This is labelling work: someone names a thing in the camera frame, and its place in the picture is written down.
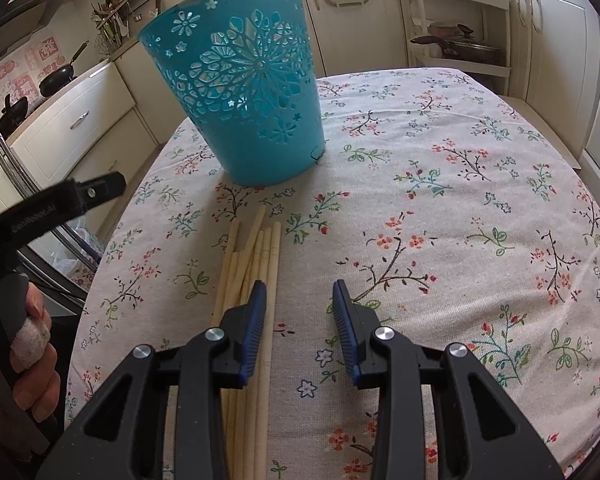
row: black clamp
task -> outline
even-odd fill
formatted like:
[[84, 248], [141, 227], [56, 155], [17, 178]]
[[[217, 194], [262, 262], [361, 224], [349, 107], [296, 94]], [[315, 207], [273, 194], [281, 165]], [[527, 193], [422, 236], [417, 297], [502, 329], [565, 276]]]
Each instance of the black clamp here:
[[433, 396], [440, 480], [564, 478], [536, 430], [467, 346], [451, 343], [440, 351], [414, 344], [381, 326], [371, 308], [353, 303], [343, 280], [333, 285], [333, 313], [349, 377], [359, 389], [380, 389], [370, 480], [425, 478], [421, 384], [430, 384]]
[[178, 385], [174, 478], [228, 480], [220, 388], [253, 375], [267, 288], [224, 313], [219, 327], [179, 348], [139, 345], [125, 357], [55, 444], [37, 480], [162, 478], [169, 387]]

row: drawer handle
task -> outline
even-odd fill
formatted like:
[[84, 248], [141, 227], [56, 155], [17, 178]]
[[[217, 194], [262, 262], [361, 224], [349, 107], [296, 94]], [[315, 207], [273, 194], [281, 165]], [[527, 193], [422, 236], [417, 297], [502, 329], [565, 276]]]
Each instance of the drawer handle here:
[[73, 130], [76, 126], [78, 126], [83, 120], [85, 120], [87, 118], [87, 115], [89, 115], [89, 110], [87, 110], [85, 113], [83, 113], [80, 117], [78, 117], [75, 120], [75, 123], [72, 124], [71, 126], [69, 126], [70, 130]]

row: pot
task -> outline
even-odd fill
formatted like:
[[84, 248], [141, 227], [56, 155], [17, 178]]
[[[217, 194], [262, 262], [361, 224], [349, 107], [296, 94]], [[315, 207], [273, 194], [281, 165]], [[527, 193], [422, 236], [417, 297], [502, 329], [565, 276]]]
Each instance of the pot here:
[[40, 82], [40, 93], [43, 97], [51, 97], [74, 79], [74, 61], [78, 59], [88, 44], [89, 40], [85, 41], [68, 64], [57, 68]]
[[0, 118], [0, 133], [5, 139], [22, 124], [27, 117], [28, 109], [29, 102], [26, 97], [21, 97], [12, 105], [11, 95], [5, 95], [4, 108], [2, 109], [2, 117]]
[[443, 57], [447, 59], [459, 59], [473, 63], [483, 63], [489, 65], [503, 65], [502, 50], [485, 44], [481, 44], [471, 37], [473, 31], [465, 26], [458, 25], [462, 32], [461, 38], [439, 38], [437, 36], [420, 36], [413, 38], [411, 43], [415, 44], [433, 44], [437, 43], [442, 49]]

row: table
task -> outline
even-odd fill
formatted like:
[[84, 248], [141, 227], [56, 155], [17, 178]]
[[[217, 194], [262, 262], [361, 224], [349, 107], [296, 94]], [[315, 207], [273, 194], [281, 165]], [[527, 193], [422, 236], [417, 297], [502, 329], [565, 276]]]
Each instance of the table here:
[[[368, 478], [377, 396], [344, 372], [338, 278], [415, 343], [465, 342], [569, 472], [600, 435], [600, 209], [589, 191], [461, 72], [350, 74], [318, 89], [326, 152], [279, 186], [232, 184], [192, 123], [180, 125], [91, 286], [67, 421], [133, 346], [172, 348], [209, 326], [229, 222], [242, 221], [240, 247], [266, 204], [266, 224], [283, 225], [271, 479]], [[433, 475], [430, 403], [426, 415]]]

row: wooden chopstick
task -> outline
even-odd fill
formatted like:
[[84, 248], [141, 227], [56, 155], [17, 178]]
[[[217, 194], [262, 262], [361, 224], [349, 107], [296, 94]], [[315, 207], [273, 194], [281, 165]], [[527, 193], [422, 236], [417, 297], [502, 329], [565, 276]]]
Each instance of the wooden chopstick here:
[[222, 319], [224, 311], [222, 306], [224, 304], [224, 297], [226, 295], [226, 284], [229, 278], [229, 266], [231, 264], [231, 256], [234, 254], [235, 241], [238, 237], [238, 228], [240, 227], [240, 221], [237, 218], [231, 220], [231, 227], [229, 228], [229, 239], [226, 242], [226, 249], [224, 250], [224, 258], [222, 259], [222, 270], [220, 272], [220, 282], [218, 283], [218, 293], [216, 294], [216, 304], [214, 305], [214, 313], [211, 318], [211, 326], [218, 326]]
[[[271, 247], [271, 228], [267, 228], [262, 236], [262, 252], [260, 253], [260, 268], [258, 270], [258, 279], [267, 285], [267, 273], [269, 272], [269, 252]], [[244, 436], [244, 468], [243, 480], [253, 480], [254, 459], [256, 443], [256, 421], [258, 420], [258, 377], [260, 375], [260, 362], [262, 360], [262, 347], [258, 351], [258, 361], [256, 369], [249, 381], [247, 388], [247, 413], [245, 421]]]
[[244, 273], [247, 271], [247, 265], [249, 264], [249, 259], [251, 258], [251, 253], [256, 243], [258, 231], [260, 230], [260, 226], [262, 225], [262, 219], [264, 218], [265, 212], [265, 206], [260, 206], [260, 208], [258, 208], [256, 218], [253, 221], [251, 231], [249, 232], [249, 238], [247, 238], [247, 243], [244, 247], [243, 256], [238, 261], [238, 268], [235, 271], [233, 283], [231, 285], [231, 288], [228, 289], [229, 292], [224, 297], [225, 310], [232, 306], [235, 306], [235, 302], [238, 301], [238, 297], [240, 296], [240, 288], [242, 286], [242, 280], [244, 279]]
[[271, 379], [271, 353], [273, 346], [274, 316], [276, 311], [276, 289], [278, 263], [280, 260], [280, 236], [282, 225], [274, 222], [270, 242], [269, 269], [267, 270], [267, 313], [260, 341], [260, 373], [258, 375], [258, 409], [256, 416], [255, 459], [253, 477], [267, 477], [267, 433], [269, 429], [269, 385]]
[[[260, 253], [262, 252], [262, 231], [258, 232], [256, 238], [256, 245], [253, 250], [253, 258], [249, 262], [247, 272], [244, 275], [244, 281], [242, 282], [242, 290], [240, 292], [240, 304], [245, 304], [248, 301], [248, 297], [251, 291], [252, 281], [251, 277], [260, 267]], [[244, 425], [246, 423], [246, 409], [247, 409], [247, 389], [236, 390], [236, 404], [235, 404], [235, 429], [234, 429], [234, 475], [232, 480], [242, 480], [244, 476]]]
[[[231, 280], [233, 280], [234, 276], [235, 276], [235, 270], [238, 267], [238, 253], [232, 253], [231, 255], [231, 260], [229, 262], [229, 272], [227, 274], [227, 286], [229, 283], [231, 283]], [[227, 390], [222, 390], [221, 392], [222, 395], [222, 420], [224, 421], [224, 427], [226, 428], [227, 425], [227, 417], [228, 417], [228, 413], [229, 413], [229, 405], [228, 405], [228, 401], [229, 398], [227, 396]]]

